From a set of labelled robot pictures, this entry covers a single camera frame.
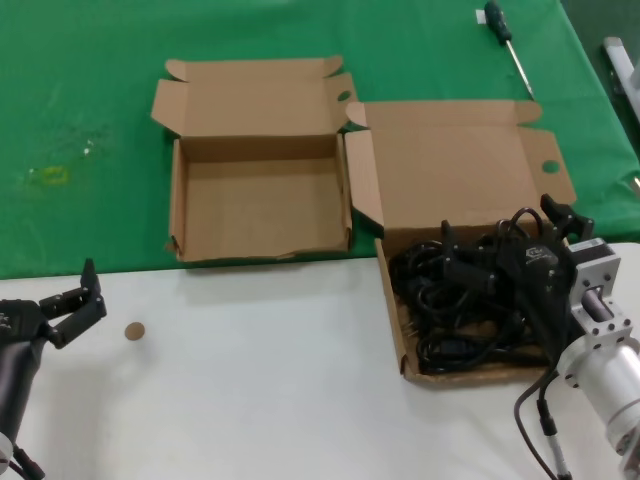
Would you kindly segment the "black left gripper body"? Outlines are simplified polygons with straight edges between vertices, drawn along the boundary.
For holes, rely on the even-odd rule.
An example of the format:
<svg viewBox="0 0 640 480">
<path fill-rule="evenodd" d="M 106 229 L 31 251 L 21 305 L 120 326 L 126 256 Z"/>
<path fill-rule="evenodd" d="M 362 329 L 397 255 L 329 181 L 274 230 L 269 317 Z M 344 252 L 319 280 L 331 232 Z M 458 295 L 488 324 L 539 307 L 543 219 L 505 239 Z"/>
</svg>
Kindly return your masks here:
<svg viewBox="0 0 640 480">
<path fill-rule="evenodd" d="M 52 328 L 41 306 L 32 300 L 1 301 L 1 349 L 24 342 L 51 341 Z"/>
</svg>

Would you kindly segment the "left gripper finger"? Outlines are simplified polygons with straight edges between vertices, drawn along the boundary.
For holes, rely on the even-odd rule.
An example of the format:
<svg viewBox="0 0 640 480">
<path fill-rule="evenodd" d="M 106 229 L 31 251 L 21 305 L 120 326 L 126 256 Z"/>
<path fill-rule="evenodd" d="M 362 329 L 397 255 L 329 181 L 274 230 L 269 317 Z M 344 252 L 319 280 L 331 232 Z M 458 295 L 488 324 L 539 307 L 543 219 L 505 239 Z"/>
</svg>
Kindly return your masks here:
<svg viewBox="0 0 640 480">
<path fill-rule="evenodd" d="M 63 317 L 49 325 L 48 340 L 62 349 L 107 315 L 101 287 L 80 287 L 48 299 L 48 319 Z"/>
<path fill-rule="evenodd" d="M 87 259 L 80 276 L 80 286 L 39 302 L 44 315 L 68 315 L 95 302 L 99 297 L 99 279 L 92 259 Z"/>
</svg>

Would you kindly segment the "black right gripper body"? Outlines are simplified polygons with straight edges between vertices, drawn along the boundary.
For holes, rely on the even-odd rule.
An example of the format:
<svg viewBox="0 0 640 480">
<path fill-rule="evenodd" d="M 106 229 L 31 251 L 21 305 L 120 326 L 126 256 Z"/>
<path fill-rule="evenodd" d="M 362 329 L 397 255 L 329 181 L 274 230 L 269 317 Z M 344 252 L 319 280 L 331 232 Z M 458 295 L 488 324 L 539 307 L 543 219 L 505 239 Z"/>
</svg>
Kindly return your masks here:
<svg viewBox="0 0 640 480">
<path fill-rule="evenodd" d="M 507 236 L 500 242 L 497 268 L 510 286 L 541 350 L 556 363 L 569 344 L 572 317 L 563 248 L 542 238 Z"/>
</svg>

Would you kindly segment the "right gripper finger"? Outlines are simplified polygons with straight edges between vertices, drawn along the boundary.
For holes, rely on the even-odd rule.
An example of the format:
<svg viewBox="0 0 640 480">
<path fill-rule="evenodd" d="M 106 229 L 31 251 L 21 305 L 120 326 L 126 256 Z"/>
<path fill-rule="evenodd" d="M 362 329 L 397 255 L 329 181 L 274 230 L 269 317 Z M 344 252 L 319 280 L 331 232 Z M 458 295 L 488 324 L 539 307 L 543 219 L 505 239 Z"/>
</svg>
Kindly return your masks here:
<svg viewBox="0 0 640 480">
<path fill-rule="evenodd" d="M 461 252 L 453 227 L 447 220 L 441 222 L 443 277 L 485 295 L 496 294 L 496 275 L 459 256 Z"/>
<path fill-rule="evenodd" d="M 541 196 L 541 209 L 552 224 L 551 237 L 564 241 L 573 236 L 579 242 L 593 237 L 594 221 L 577 214 L 569 204 L 556 202 L 549 194 Z"/>
</svg>

